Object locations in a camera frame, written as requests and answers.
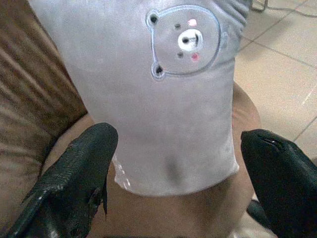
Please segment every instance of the cable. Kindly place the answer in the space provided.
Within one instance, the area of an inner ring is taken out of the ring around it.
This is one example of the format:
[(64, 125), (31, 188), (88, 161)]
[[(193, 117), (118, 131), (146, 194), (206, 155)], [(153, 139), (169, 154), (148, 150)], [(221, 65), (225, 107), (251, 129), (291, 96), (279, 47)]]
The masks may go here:
[(271, 7), (271, 6), (268, 6), (267, 5), (267, 0), (265, 1), (265, 3), (261, 3), (257, 0), (253, 0), (255, 1), (257, 4), (263, 6), (264, 8), (263, 9), (256, 9), (256, 8), (252, 8), (252, 10), (255, 10), (255, 11), (258, 11), (258, 12), (262, 12), (264, 11), (266, 8), (267, 9), (270, 9), (270, 10), (276, 10), (276, 11), (291, 11), (291, 12), (296, 12), (297, 14), (300, 14), (302, 16), (306, 16), (306, 17), (312, 17), (312, 18), (317, 18), (317, 15), (310, 15), (310, 14), (306, 14), (306, 13), (303, 13), (303, 12), (300, 12), (300, 11), (297, 11), (297, 10), (294, 10), (294, 9), (291, 9), (291, 8), (286, 8), (286, 7)]

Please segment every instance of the tile floor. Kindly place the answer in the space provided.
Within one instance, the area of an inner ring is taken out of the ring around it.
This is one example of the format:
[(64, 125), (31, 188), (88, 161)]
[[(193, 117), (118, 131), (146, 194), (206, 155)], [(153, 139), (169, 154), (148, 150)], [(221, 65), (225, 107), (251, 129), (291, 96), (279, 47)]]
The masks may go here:
[[(268, 0), (317, 15), (317, 0)], [(317, 18), (291, 11), (250, 12), (235, 81), (259, 110), (263, 128), (317, 157)], [(230, 238), (274, 238), (247, 214)]]

